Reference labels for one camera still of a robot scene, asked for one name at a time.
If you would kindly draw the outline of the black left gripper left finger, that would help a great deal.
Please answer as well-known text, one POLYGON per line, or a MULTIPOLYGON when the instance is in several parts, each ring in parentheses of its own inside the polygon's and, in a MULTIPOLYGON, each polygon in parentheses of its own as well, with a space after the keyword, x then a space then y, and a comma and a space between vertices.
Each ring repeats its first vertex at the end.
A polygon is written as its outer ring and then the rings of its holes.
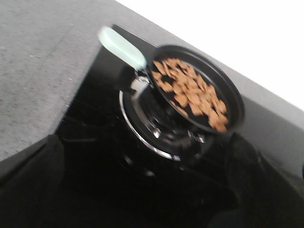
POLYGON ((0 226, 36 228, 65 169, 64 147, 49 135, 0 162, 0 226))

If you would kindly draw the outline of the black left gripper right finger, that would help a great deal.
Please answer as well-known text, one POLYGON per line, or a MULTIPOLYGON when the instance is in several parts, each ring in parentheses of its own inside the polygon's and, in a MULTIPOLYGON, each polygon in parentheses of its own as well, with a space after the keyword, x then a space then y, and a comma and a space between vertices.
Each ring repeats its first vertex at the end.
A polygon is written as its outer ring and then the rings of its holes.
POLYGON ((225 173, 238 208, 215 215, 210 228, 304 226, 304 180, 266 159, 236 133, 228 144, 225 173))

